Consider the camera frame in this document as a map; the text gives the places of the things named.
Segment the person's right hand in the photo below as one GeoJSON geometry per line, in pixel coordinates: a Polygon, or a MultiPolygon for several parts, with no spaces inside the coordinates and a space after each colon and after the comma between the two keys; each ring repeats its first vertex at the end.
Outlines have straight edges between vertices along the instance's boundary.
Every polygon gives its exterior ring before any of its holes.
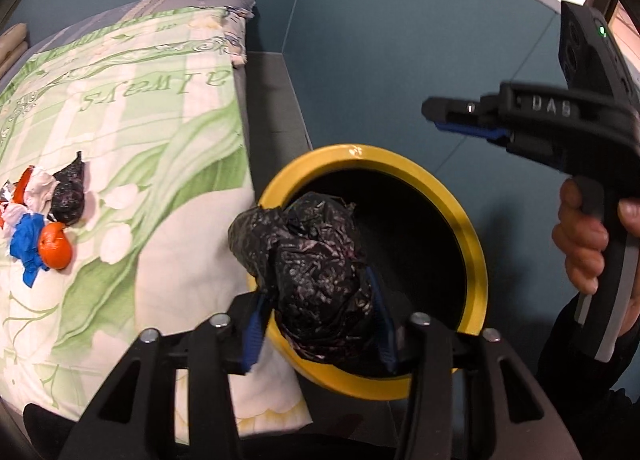
{"type": "MultiPolygon", "coordinates": [[[[566,180],[560,189],[559,223],[552,231],[552,240],[565,255],[568,280],[583,295],[597,292],[598,277],[605,261],[603,251],[608,245],[608,232],[600,221],[582,212],[582,193],[577,183],[566,180]]],[[[639,199],[621,200],[617,208],[620,221],[630,235],[639,238],[639,199]]],[[[639,318],[639,259],[634,275],[627,310],[619,337],[629,332],[639,318]]]]}

